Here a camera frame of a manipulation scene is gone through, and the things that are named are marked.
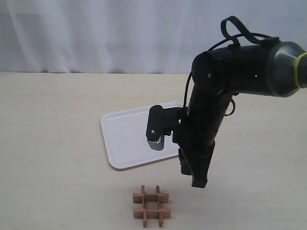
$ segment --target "table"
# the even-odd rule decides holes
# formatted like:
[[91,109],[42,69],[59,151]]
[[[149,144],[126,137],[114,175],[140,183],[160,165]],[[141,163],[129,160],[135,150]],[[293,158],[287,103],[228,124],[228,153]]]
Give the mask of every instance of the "table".
[[191,187],[177,158],[120,172],[108,164],[100,118],[181,102],[186,79],[0,73],[0,229],[143,229],[132,194],[158,184],[170,196],[165,229],[305,230],[307,91],[236,96],[204,189]]

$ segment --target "wooden hashtag puzzle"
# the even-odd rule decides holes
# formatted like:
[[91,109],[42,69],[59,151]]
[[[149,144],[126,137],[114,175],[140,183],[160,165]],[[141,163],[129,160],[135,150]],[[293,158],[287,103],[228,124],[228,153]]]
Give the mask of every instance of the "wooden hashtag puzzle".
[[[164,218],[171,217],[170,208],[161,208],[162,203],[167,203],[169,195],[167,193],[161,193],[160,187],[157,185],[155,188],[155,193],[145,192],[145,186],[142,185],[141,193],[133,194],[133,202],[137,204],[142,204],[142,208],[135,208],[133,210],[133,216],[138,219],[143,219],[143,226],[147,226],[147,219],[158,219],[159,227],[163,226]],[[146,203],[156,202],[157,210],[146,209]]]

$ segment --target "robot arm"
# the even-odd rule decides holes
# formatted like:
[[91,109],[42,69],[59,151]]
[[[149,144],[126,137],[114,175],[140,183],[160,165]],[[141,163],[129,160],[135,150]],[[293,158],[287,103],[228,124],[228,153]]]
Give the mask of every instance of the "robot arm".
[[[226,23],[241,32],[230,36]],[[154,150],[164,148],[164,136],[172,135],[178,144],[181,173],[192,175],[192,187],[204,188],[215,146],[215,137],[233,97],[239,93],[289,97],[307,87],[307,53],[294,42],[255,34],[231,16],[221,22],[225,40],[195,57],[188,78],[182,108],[164,109],[159,105],[149,111],[146,137]],[[244,36],[250,46],[241,46]],[[232,41],[233,44],[215,49]],[[190,78],[194,87],[188,106]]]

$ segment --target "white backdrop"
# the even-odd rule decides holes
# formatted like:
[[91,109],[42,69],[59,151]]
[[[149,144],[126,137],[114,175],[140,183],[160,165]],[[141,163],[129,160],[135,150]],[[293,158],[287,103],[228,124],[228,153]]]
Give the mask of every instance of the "white backdrop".
[[0,0],[0,71],[187,73],[230,15],[307,49],[306,9],[306,0]]

